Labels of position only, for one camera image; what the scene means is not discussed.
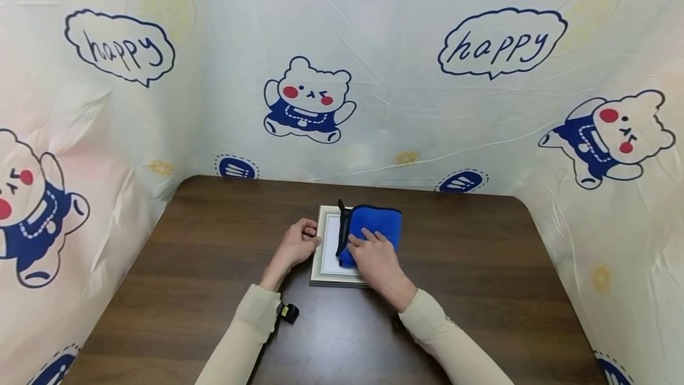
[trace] beige sleeve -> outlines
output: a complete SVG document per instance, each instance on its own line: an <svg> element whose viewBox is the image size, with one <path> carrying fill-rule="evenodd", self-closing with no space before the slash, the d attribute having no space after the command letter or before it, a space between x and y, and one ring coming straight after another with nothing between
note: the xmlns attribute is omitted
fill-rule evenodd
<svg viewBox="0 0 684 385"><path fill-rule="evenodd" d="M494 360L445 315L437 300L427 292L418 290L399 317L413 339L442 365L452 384L513 384Z"/></svg>
<svg viewBox="0 0 684 385"><path fill-rule="evenodd" d="M195 385L245 385L276 324L280 294L252 285Z"/></svg>

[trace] white curtain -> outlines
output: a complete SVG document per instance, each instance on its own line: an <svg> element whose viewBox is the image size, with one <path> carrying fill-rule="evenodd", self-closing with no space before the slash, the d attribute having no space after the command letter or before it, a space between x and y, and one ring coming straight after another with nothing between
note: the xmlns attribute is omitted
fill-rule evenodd
<svg viewBox="0 0 684 385"><path fill-rule="evenodd" d="M0 383L190 175L513 195L614 384L684 382L684 0L0 0Z"/></svg>

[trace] blue bear overalls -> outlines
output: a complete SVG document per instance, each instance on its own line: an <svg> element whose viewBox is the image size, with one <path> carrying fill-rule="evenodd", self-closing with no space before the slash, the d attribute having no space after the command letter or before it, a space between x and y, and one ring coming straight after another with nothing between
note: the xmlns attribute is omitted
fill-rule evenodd
<svg viewBox="0 0 684 385"><path fill-rule="evenodd" d="M21 273L31 267L33 262L41 259L62 233L64 218L71 209L71 195L58 190L50 182L45 182L45 192L40 203L47 206L35 222L27 219L2 228L5 231L7 258L17 259L17 272ZM52 233L48 232L50 222L55 224Z"/></svg>
<svg viewBox="0 0 684 385"><path fill-rule="evenodd" d="M591 132L596 131L594 119L591 115L568 119L561 127L553 129L553 132L572 146L577 157L589 165L589 173L602 181L608 174L608 170L620 163L608 152L600 149L598 143L594 141L594 136L591 135ZM582 152L580 150L581 144L588 146L589 150Z"/></svg>
<svg viewBox="0 0 684 385"><path fill-rule="evenodd" d="M312 114L302 115L297 113L295 108L282 97L278 98L278 101L270 109L271 113L266 118L273 119L285 127L297 128L306 132L333 132L337 129L333 116L334 112L318 113L315 116ZM301 127L300 121L304 121L306 125Z"/></svg>

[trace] white picture frame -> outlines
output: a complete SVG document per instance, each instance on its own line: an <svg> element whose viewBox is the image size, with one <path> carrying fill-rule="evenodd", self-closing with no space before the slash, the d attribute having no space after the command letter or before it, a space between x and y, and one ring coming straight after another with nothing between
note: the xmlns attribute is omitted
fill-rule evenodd
<svg viewBox="0 0 684 385"><path fill-rule="evenodd" d="M337 252L340 226L338 206L321 205L318 210L318 231L321 244L313 254L310 286L368 287L359 269L342 268Z"/></svg>

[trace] brown wooden tabletop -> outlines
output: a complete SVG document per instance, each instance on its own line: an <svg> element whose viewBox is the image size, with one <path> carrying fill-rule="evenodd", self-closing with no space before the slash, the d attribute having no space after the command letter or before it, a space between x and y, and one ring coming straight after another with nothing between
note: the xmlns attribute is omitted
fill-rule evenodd
<svg viewBox="0 0 684 385"><path fill-rule="evenodd" d="M179 187L64 385L193 385L287 227L320 205L404 213L401 266L516 385L606 384L523 204L492 195L193 177ZM449 384L367 289L309 286L262 351L253 385Z"/></svg>

